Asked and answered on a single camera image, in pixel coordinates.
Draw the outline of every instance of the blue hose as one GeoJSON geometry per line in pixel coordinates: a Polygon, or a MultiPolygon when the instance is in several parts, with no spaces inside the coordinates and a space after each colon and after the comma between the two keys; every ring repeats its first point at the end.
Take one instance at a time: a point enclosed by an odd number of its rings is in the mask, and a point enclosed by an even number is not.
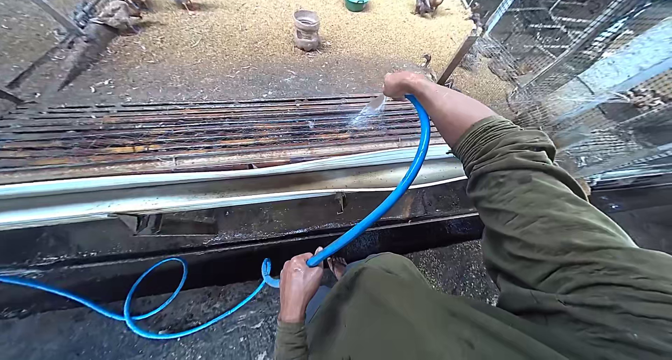
{"type": "MultiPolygon", "coordinates": [[[[385,214],[392,205],[394,205],[399,198],[406,192],[409,186],[413,183],[415,180],[415,177],[417,176],[418,172],[420,171],[420,167],[422,167],[422,163],[425,160],[425,156],[427,155],[427,149],[429,148],[429,134],[430,134],[430,127],[429,127],[429,116],[425,112],[425,109],[420,105],[420,102],[417,101],[415,96],[413,95],[406,95],[406,98],[413,103],[413,106],[418,112],[418,116],[420,117],[420,144],[418,145],[418,150],[415,153],[415,158],[413,159],[413,162],[411,163],[411,166],[408,168],[408,171],[406,172],[406,175],[404,175],[404,178],[401,179],[401,182],[399,182],[399,185],[390,193],[389,196],[380,204],[378,205],[377,208],[375,208],[369,215],[367,215],[364,219],[362,219],[357,225],[352,227],[350,230],[345,232],[343,235],[338,237],[334,242],[329,244],[327,247],[324,248],[320,253],[315,254],[312,258],[308,259],[307,265],[308,266],[316,266],[317,264],[320,264],[324,259],[330,257],[334,253],[336,253],[338,250],[343,248],[345,245],[348,243],[352,242],[355,238],[360,236],[362,233],[365,232],[366,229],[371,227],[378,219],[382,217],[383,214],[385,214]]],[[[128,291],[128,295],[126,296],[126,301],[124,302],[124,313],[123,315],[110,312],[109,310],[103,308],[100,305],[95,304],[93,301],[90,301],[86,298],[76,296],[74,294],[71,294],[67,291],[63,291],[61,289],[57,289],[55,287],[50,287],[48,285],[44,285],[42,283],[39,283],[38,281],[30,281],[30,280],[24,280],[21,278],[13,278],[13,277],[0,277],[0,283],[7,283],[7,284],[13,284],[13,285],[21,285],[24,287],[31,287],[35,289],[39,289],[41,291],[46,291],[49,293],[53,293],[57,296],[62,296],[68,299],[71,299],[72,301],[79,302],[80,304],[92,309],[93,311],[102,314],[105,317],[111,318],[113,320],[118,320],[118,321],[123,321],[126,323],[128,328],[138,334],[139,336],[147,339],[176,339],[176,338],[181,338],[189,334],[193,334],[197,331],[203,330],[206,327],[212,326],[213,324],[217,323],[218,321],[221,321],[225,317],[231,315],[234,313],[236,310],[240,309],[244,304],[248,303],[251,299],[253,299],[257,293],[261,291],[261,288],[264,287],[264,285],[268,284],[270,287],[273,288],[278,288],[280,287],[280,280],[277,278],[272,278],[270,276],[271,273],[271,260],[266,258],[264,259],[264,262],[261,263],[261,276],[264,278],[264,280],[259,284],[259,286],[249,295],[247,296],[243,301],[241,301],[238,305],[235,305],[233,308],[230,310],[227,310],[226,312],[220,314],[219,316],[213,318],[212,320],[207,321],[206,323],[203,323],[199,326],[190,328],[189,330],[184,330],[182,332],[174,332],[170,334],[157,334],[154,332],[149,332],[146,330],[142,330],[139,328],[136,324],[135,321],[138,320],[143,320],[145,318],[149,318],[153,316],[154,314],[162,311],[168,304],[170,304],[177,294],[182,290],[182,287],[184,286],[184,282],[187,280],[187,263],[181,259],[181,258],[166,258],[163,259],[160,262],[157,262],[154,264],[152,267],[150,267],[148,270],[146,270],[140,277],[135,281],[133,286],[130,288],[128,291]],[[173,294],[168,297],[168,299],[165,300],[163,304],[161,304],[159,307],[156,309],[140,314],[138,316],[131,316],[130,315],[130,302],[131,299],[133,298],[133,293],[135,293],[135,290],[137,289],[138,285],[140,282],[155,268],[158,266],[162,265],[165,262],[171,262],[171,261],[177,261],[180,264],[182,264],[182,279],[180,280],[180,284],[177,286],[173,294]]]]}

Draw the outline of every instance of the hand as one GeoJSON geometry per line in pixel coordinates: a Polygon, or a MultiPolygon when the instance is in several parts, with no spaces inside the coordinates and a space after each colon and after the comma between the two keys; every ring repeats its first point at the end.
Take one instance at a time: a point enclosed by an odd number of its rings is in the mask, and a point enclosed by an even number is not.
{"type": "Polygon", "coordinates": [[[404,95],[412,94],[415,86],[427,79],[410,71],[393,72],[385,75],[382,93],[393,99],[404,99],[404,95]]]}
{"type": "MultiPolygon", "coordinates": [[[[315,253],[322,251],[318,247],[315,253]]],[[[310,268],[306,261],[313,254],[296,255],[286,261],[280,271],[280,313],[278,319],[286,323],[299,323],[306,319],[306,306],[322,279],[323,264],[310,268]]]]}

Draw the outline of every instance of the rusty metal grate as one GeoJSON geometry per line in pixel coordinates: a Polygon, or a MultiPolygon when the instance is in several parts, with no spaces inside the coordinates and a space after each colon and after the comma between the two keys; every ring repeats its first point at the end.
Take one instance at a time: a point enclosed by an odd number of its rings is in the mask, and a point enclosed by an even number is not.
{"type": "Polygon", "coordinates": [[[20,106],[0,120],[0,180],[245,169],[416,145],[408,102],[350,124],[372,97],[20,106]]]}

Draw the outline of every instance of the wet ground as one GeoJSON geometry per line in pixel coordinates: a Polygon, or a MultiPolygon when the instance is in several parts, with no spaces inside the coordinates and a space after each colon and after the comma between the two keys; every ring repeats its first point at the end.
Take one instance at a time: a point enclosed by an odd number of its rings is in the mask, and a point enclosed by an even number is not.
{"type": "MultiPolygon", "coordinates": [[[[432,286],[444,293],[493,304],[497,289],[485,277],[478,241],[407,255],[432,286]]],[[[245,298],[257,282],[181,292],[175,301],[140,325],[148,330],[185,330],[212,319],[245,298]]],[[[140,298],[139,310],[168,295],[140,298]]],[[[277,289],[265,287],[250,303],[214,326],[179,340],[148,340],[87,308],[0,320],[0,359],[250,359],[273,358],[278,315],[277,289]]],[[[108,307],[120,311],[121,304],[108,307]]]]}

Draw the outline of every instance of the wire fence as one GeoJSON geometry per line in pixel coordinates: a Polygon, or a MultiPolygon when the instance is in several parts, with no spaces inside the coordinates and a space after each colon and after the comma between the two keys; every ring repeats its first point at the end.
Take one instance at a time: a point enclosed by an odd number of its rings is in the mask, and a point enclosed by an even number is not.
{"type": "Polygon", "coordinates": [[[672,0],[475,2],[469,72],[503,82],[475,98],[549,133],[577,176],[669,155],[672,0]]]}

